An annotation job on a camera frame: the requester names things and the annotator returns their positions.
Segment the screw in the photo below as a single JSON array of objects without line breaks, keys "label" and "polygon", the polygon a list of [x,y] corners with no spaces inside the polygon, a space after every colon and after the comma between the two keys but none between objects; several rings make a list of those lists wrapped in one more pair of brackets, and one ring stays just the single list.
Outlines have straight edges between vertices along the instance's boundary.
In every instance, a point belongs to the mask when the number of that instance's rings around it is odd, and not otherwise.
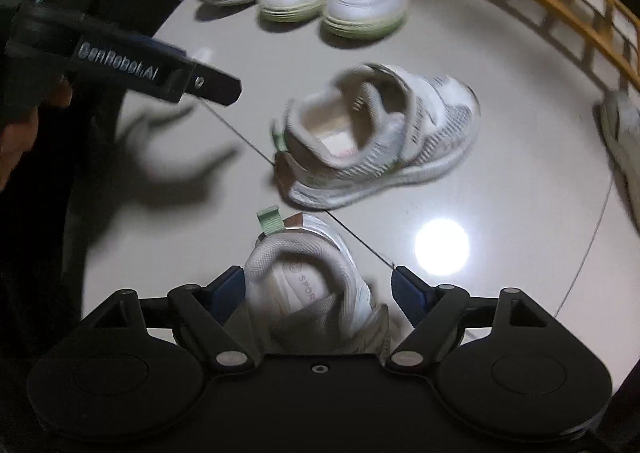
[{"label": "screw", "polygon": [[244,365],[248,360],[246,354],[236,350],[228,350],[220,352],[216,356],[216,361],[224,367],[239,367]]},{"label": "screw", "polygon": [[404,350],[402,352],[396,352],[391,356],[391,360],[399,367],[416,367],[424,358],[422,354],[413,352],[411,350]]}]

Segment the white floor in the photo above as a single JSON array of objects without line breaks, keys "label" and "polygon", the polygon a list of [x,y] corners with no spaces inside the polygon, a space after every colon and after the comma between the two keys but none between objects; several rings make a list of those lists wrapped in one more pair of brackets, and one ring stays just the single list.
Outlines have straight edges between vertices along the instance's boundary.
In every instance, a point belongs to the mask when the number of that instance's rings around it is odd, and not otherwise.
[{"label": "white floor", "polygon": [[[134,121],[136,129],[123,136],[98,201],[110,214],[88,255],[85,313],[122,287],[160,296],[243,265],[260,232],[255,212],[273,204],[293,212],[271,182],[272,120],[339,69],[386,62],[459,77],[482,107],[477,144],[447,176],[322,214],[390,305],[397,337],[410,326],[389,278],[391,266],[406,265],[472,295],[521,287],[604,361],[615,386],[638,360],[640,237],[593,118],[602,94],[505,11],[486,0],[413,0],[402,30],[354,48],[322,38],[317,21],[279,28],[258,21],[255,7],[186,0],[158,38],[238,76],[244,92],[227,109],[127,95],[120,131]],[[147,124],[190,105],[173,123]],[[458,232],[429,244],[421,229],[442,219]]]}]

